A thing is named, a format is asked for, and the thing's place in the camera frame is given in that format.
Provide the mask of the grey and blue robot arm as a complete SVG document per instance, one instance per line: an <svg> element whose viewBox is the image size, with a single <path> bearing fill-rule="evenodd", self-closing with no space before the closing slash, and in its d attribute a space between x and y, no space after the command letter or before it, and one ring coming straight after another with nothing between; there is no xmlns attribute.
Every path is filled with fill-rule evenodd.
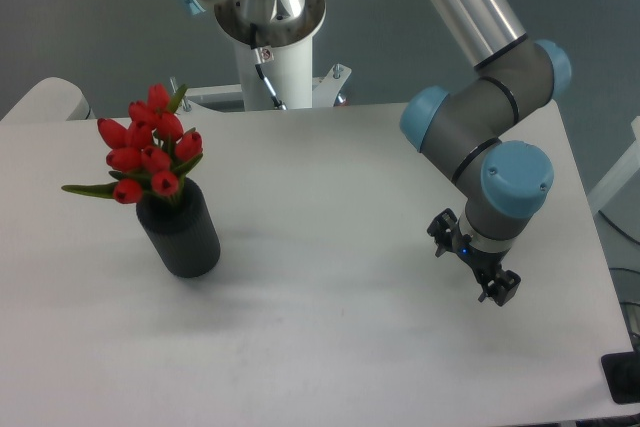
<svg viewBox="0 0 640 427"><path fill-rule="evenodd" d="M314 83L311 41L325 0L180 0L197 15L212 11L236 44L240 91L247 110L332 105L337 90ZM547 155L502 135L549 104L569 85L566 53L532 41L506 0L431 0L477 73L451 94L429 87L405 107L400 129L466 198L462 213L445 210L428 227L438 253L472 270L482 298L497 305L516 293L519 276L504 257L552 187Z"/></svg>

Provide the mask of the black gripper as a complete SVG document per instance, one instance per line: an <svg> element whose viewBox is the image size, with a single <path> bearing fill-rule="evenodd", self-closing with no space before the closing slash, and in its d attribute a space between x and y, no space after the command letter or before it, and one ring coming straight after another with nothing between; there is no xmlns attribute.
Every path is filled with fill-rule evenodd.
<svg viewBox="0 0 640 427"><path fill-rule="evenodd" d="M491 239L477 231L466 217L457 217L447 208L427 228L436 245L435 256L454 252L474 273L482 292L479 302L487 299L502 307L516 294L521 277L504 271L501 261L506 255L506 242Z"/></svg>

